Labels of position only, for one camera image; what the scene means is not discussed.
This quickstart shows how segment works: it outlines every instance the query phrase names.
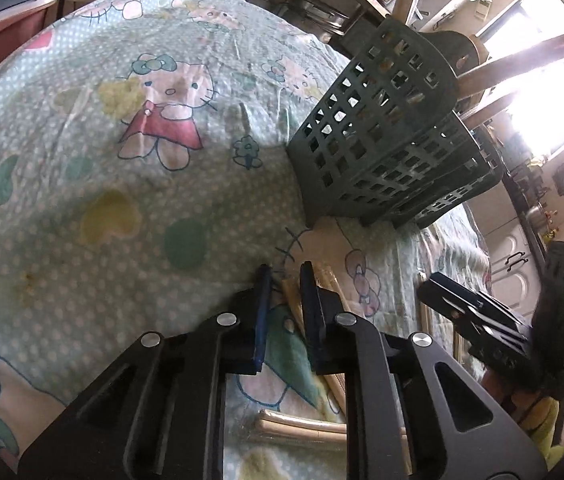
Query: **metal screw head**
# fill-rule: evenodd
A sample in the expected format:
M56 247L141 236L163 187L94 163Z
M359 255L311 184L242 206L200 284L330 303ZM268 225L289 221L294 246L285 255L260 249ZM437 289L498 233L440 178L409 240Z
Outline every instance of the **metal screw head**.
M223 312L216 318L216 321L218 325L231 326L235 324L238 319L235 317L235 314L232 314L231 312Z
M424 332L416 332L411 336L411 340L413 341L414 345L422 347L429 346L431 343L433 343L431 336L429 334L425 334Z
M146 346L147 348L150 348L152 346L159 345L160 340L161 340L160 334L158 334L157 332L149 332L142 336L142 339L140 339L140 343L142 343L142 346Z
M356 316L350 312L341 312L335 317L335 322L342 326L355 325L358 322Z

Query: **cabinet handle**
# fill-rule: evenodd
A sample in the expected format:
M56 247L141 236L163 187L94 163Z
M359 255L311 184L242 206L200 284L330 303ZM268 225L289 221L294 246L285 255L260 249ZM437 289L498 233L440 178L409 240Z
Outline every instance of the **cabinet handle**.
M517 265L520 262L522 262L523 264L526 264L528 262L528 258L520 258L519 260L515 260L512 264L510 264L510 266L508 266L507 272L511 272L511 269L513 268L513 266Z
M523 253L522 251L518 251L517 253L511 254L511 255L507 258L507 260L504 262L504 264L505 264L505 265L508 265L508 261L509 261L511 258L515 258L516 256L524 256L524 253Z

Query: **pot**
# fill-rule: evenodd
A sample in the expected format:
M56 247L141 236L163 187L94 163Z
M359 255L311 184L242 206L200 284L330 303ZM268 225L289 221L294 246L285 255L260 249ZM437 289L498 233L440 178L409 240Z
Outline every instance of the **pot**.
M305 13L314 22L330 28L342 28L347 17L320 0L288 0L289 7Z
M549 220L546 217L544 208L539 202L526 212L526 219L531 224L531 227L539 235L547 233L550 229Z

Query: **yellow cloth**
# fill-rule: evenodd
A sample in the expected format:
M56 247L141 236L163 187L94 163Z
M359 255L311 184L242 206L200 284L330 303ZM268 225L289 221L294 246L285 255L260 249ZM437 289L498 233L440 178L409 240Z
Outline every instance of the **yellow cloth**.
M558 401L546 397L538 402L531 413L520 422L520 428L525 430L536 444L549 470L564 456L564 446L551 446L559 410Z

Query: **wooden utensil handle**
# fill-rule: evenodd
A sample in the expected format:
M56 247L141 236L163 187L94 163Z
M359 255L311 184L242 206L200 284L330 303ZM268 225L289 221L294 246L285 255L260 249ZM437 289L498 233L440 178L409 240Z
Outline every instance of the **wooden utensil handle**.
M509 94L495 99L485 105L480 104L471 110L466 111L460 116L460 120L464 123L467 130L473 130L485 121L495 117L502 110L506 110L511 103L518 96L518 91L515 90Z
M457 78L457 99L464 99L507 79L564 58L564 34L486 62Z

